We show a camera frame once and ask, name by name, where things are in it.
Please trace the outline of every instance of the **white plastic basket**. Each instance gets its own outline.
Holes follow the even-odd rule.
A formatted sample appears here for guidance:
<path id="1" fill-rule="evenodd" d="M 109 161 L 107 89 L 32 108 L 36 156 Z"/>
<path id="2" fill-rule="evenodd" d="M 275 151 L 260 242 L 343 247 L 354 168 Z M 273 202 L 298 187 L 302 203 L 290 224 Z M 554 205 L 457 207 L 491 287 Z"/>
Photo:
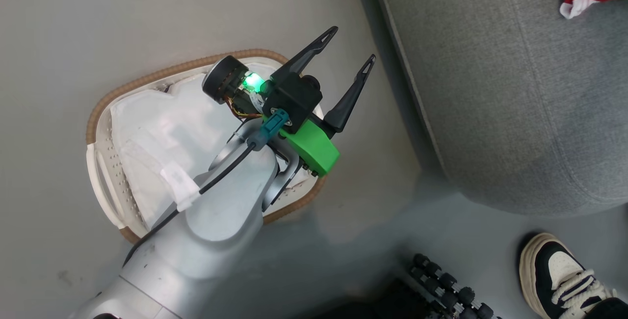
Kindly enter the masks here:
<path id="1" fill-rule="evenodd" d="M 96 198 L 123 236 L 135 243 L 149 230 L 132 195 L 124 174 L 123 165 L 114 147 L 111 131 L 110 107 L 124 97 L 145 89 L 164 91 L 171 84 L 191 76 L 209 72 L 215 62 L 226 55 L 233 55 L 243 62 L 260 62 L 280 67 L 285 57 L 264 49 L 252 49 L 224 53 L 186 62 L 134 80 L 108 93 L 96 105 L 87 125 L 87 169 Z M 309 178 L 299 185 L 285 190 L 264 213 L 264 223 L 272 222 L 309 203 L 322 187 L 325 178 Z"/>

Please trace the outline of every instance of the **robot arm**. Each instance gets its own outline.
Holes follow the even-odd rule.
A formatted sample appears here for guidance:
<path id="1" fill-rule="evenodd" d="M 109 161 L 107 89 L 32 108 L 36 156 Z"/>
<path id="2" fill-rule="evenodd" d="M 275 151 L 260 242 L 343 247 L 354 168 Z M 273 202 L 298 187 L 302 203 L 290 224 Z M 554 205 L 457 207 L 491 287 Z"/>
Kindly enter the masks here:
<path id="1" fill-rule="evenodd" d="M 312 111 L 320 102 L 320 85 L 312 76 L 299 74 L 336 31 L 336 27 L 327 30 L 254 89 L 247 86 L 251 73 L 237 59 L 226 57 L 215 64 L 203 91 L 219 103 L 228 102 L 234 114 L 253 119 L 238 128 L 209 171 L 195 178 L 199 185 L 211 187 L 202 188 L 206 192 L 188 209 L 174 212 L 140 240 L 113 283 L 71 318 L 194 319 L 201 315 L 207 298 L 260 230 L 262 211 L 296 172 L 309 167 L 313 174 L 323 175 L 336 162 L 338 153 L 330 138 L 342 131 L 375 60 L 371 55 L 329 118 L 316 117 Z M 289 116 L 281 121 L 285 125 L 280 134 L 265 131 L 265 122 L 280 109 Z M 250 154 L 239 158 L 245 152 Z M 277 156 L 288 163 L 284 171 L 278 168 Z"/>

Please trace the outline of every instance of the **basket rim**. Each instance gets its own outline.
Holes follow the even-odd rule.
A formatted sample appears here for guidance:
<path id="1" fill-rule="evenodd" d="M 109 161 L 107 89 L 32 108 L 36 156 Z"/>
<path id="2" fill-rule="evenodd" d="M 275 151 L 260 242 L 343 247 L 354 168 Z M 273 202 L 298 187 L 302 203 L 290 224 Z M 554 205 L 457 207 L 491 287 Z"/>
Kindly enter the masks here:
<path id="1" fill-rule="evenodd" d="M 190 60 L 181 64 L 170 66 L 169 68 L 155 71 L 154 73 L 150 73 L 148 75 L 144 75 L 136 80 L 132 80 L 131 82 L 128 82 L 126 84 L 123 84 L 122 86 L 119 86 L 118 88 L 113 89 L 98 101 L 94 109 L 92 109 L 92 113 L 90 114 L 89 119 L 87 120 L 85 142 L 87 142 L 87 145 L 96 143 L 96 128 L 98 126 L 98 120 L 100 119 L 107 106 L 120 96 L 125 95 L 126 93 L 129 93 L 142 86 L 155 82 L 156 80 L 161 80 L 172 75 L 177 75 L 189 70 L 215 64 L 218 60 L 226 57 L 227 55 L 232 55 L 236 59 L 244 59 L 247 57 L 265 57 L 267 59 L 272 59 L 280 62 L 281 64 L 285 64 L 288 61 L 288 58 L 286 58 L 284 55 L 269 51 L 267 49 L 247 49 L 244 51 L 220 53 L 216 55 L 202 57 L 196 60 Z M 294 212 L 298 209 L 301 209 L 302 207 L 310 203 L 317 196 L 317 194 L 325 184 L 326 180 L 327 176 L 324 176 L 323 178 L 318 178 L 312 189 L 310 189 L 310 191 L 308 191 L 307 194 L 305 194 L 302 198 L 290 203 L 289 205 L 286 205 L 285 207 L 275 212 L 264 216 L 264 225 L 274 222 L 281 217 L 286 216 L 287 214 Z M 120 229 L 120 233 L 130 243 L 135 244 L 140 239 L 140 237 L 137 236 L 137 234 L 135 234 L 129 227 L 124 227 L 123 229 Z"/>

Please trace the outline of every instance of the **cable connector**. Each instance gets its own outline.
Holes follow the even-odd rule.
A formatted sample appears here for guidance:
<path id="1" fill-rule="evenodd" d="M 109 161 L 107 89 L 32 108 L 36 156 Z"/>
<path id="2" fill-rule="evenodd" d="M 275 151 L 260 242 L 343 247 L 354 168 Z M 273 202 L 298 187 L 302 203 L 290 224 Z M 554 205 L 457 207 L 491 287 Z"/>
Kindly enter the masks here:
<path id="1" fill-rule="evenodd" d="M 277 109 L 270 118 L 265 120 L 259 131 L 246 139 L 246 144 L 249 146 L 255 144 L 253 151 L 260 151 L 289 120 L 290 117 L 284 109 Z"/>

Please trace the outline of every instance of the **sneaker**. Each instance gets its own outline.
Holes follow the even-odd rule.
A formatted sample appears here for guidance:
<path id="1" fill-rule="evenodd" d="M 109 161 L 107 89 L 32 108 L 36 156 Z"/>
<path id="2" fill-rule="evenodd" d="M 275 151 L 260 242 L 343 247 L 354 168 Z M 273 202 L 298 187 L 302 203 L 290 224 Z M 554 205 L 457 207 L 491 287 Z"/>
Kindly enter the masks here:
<path id="1" fill-rule="evenodd" d="M 535 236 L 521 252 L 519 277 L 525 301 L 544 319 L 581 319 L 599 302 L 617 296 L 547 233 Z"/>

